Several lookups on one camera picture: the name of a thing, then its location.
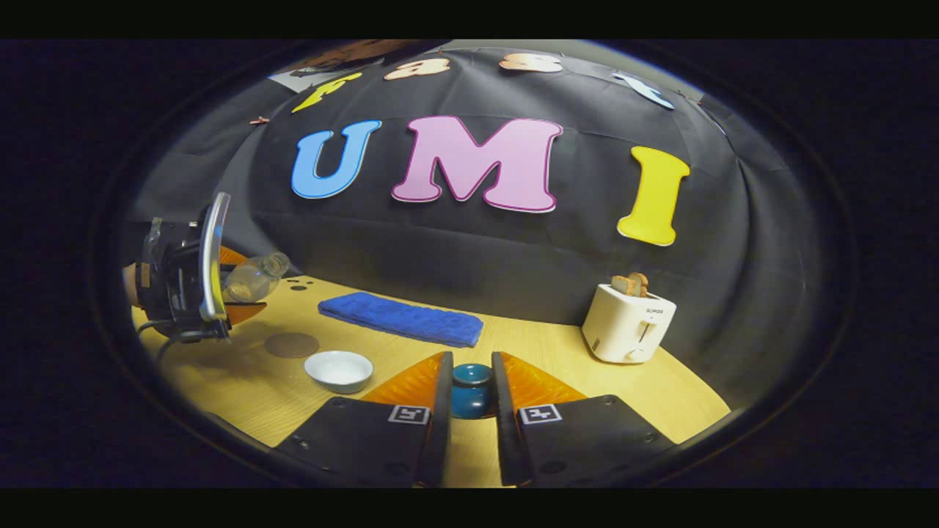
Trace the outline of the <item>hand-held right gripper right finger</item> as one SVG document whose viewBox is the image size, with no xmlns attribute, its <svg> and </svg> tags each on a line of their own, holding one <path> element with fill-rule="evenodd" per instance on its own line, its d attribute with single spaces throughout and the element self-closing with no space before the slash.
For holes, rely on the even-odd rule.
<svg viewBox="0 0 939 528">
<path fill-rule="evenodd" d="M 634 483 L 676 444 L 617 395 L 585 397 L 506 352 L 491 355 L 502 484 L 606 488 Z"/>
</svg>

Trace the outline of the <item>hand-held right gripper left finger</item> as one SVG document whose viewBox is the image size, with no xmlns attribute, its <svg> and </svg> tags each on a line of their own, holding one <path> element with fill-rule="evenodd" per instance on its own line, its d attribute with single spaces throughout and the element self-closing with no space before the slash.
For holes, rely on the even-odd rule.
<svg viewBox="0 0 939 528">
<path fill-rule="evenodd" d="M 439 352 L 360 399 L 333 397 L 273 448 L 329 487 L 436 488 L 450 444 L 453 354 Z"/>
</svg>

